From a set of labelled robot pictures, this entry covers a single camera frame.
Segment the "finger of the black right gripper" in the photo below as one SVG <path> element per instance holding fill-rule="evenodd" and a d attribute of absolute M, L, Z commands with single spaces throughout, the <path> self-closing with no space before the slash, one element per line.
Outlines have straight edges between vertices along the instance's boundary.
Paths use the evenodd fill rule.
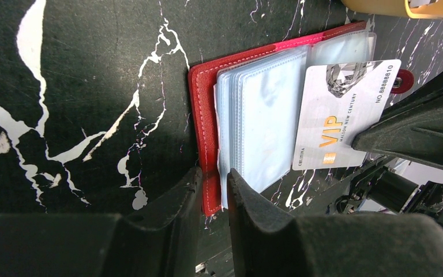
<path fill-rule="evenodd" d="M 443 72 L 387 108 L 351 146 L 443 170 Z"/>

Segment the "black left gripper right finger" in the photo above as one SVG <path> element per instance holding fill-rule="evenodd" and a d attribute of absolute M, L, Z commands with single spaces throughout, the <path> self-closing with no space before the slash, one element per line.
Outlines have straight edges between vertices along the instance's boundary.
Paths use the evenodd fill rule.
<path fill-rule="evenodd" d="M 236 276 L 443 276 L 443 229 L 419 215 L 292 216 L 227 176 Z"/>

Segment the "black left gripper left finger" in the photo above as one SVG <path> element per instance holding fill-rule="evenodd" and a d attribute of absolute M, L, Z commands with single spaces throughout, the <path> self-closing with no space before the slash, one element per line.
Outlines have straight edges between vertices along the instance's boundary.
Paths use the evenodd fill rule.
<path fill-rule="evenodd" d="M 120 214 L 0 214 L 0 276 L 194 276 L 202 172 Z"/>

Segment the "red card holder wallet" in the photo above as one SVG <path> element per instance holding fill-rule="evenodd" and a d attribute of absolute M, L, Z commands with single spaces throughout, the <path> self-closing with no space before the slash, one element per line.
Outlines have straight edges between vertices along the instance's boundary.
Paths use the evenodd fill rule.
<path fill-rule="evenodd" d="M 228 208 L 235 169 L 260 193 L 292 171 L 305 75 L 309 67 L 375 60 L 376 35 L 363 22 L 268 44 L 201 63 L 188 74 L 203 172 L 202 211 Z M 414 75 L 400 67 L 390 94 Z"/>

